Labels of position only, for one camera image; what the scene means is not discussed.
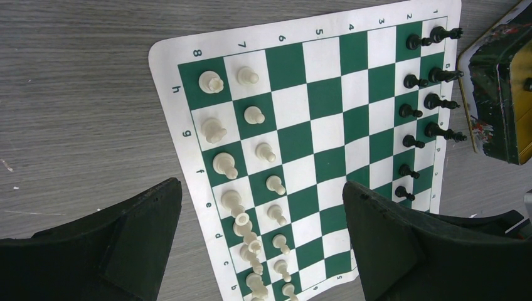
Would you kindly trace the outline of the black chess king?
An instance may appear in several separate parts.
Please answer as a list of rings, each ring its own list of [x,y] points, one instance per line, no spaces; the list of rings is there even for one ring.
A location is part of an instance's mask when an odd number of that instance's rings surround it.
[[[445,140],[454,140],[455,142],[462,142],[467,140],[467,136],[462,132],[454,132],[452,129],[441,129],[440,126],[435,122],[430,122],[425,128],[425,135],[427,137],[436,137],[441,136]]]

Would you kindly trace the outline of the black chess knight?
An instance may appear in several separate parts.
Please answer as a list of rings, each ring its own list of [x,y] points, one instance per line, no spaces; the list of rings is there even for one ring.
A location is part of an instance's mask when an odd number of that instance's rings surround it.
[[[460,70],[446,71],[438,67],[432,68],[428,73],[428,80],[432,83],[437,82],[451,82],[464,76],[464,72]]]

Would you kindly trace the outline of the green white chess mat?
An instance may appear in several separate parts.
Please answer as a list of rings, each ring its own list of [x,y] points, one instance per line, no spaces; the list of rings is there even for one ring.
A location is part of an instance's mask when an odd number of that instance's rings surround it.
[[[409,35],[458,28],[460,1],[404,1],[278,23],[159,41],[149,67],[205,239],[223,300],[309,300],[359,275],[351,247],[343,187],[356,181],[407,208],[438,213],[446,140],[427,137],[450,110],[424,107],[435,93],[451,99],[452,83],[405,88],[409,74],[428,80],[438,67],[455,69],[450,38],[409,50]],[[255,85],[238,83],[249,66]],[[219,93],[198,79],[214,71]],[[404,103],[423,112],[399,115]],[[262,124],[244,111],[258,107]],[[210,144],[202,123],[218,119],[227,134]],[[412,135],[423,149],[404,147]],[[277,156],[255,155],[268,143]],[[213,169],[227,152],[238,171],[229,180]],[[401,176],[402,164],[420,174]],[[398,198],[405,186],[414,201]]]

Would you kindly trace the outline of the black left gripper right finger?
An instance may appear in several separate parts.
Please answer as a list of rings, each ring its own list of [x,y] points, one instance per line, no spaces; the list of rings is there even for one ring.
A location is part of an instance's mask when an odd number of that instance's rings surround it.
[[[531,240],[446,223],[354,181],[343,203],[366,300],[531,299]]]

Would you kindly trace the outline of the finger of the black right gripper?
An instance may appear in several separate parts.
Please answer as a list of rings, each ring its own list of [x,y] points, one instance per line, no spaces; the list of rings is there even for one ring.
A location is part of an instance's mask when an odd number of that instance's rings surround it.
[[[516,210],[481,218],[463,218],[433,213],[427,213],[427,215],[472,231],[519,240],[531,240],[531,221]]]

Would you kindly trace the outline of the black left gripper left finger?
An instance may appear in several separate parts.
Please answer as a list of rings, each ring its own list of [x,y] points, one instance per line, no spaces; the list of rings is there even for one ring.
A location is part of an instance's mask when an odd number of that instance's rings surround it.
[[[171,177],[30,238],[1,240],[1,299],[157,299],[182,197]]]

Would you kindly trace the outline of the gold metal tin tray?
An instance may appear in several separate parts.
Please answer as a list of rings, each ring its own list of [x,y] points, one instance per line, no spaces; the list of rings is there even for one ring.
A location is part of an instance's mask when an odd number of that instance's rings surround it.
[[[531,159],[531,1],[520,1],[459,56],[474,151],[523,165]]]

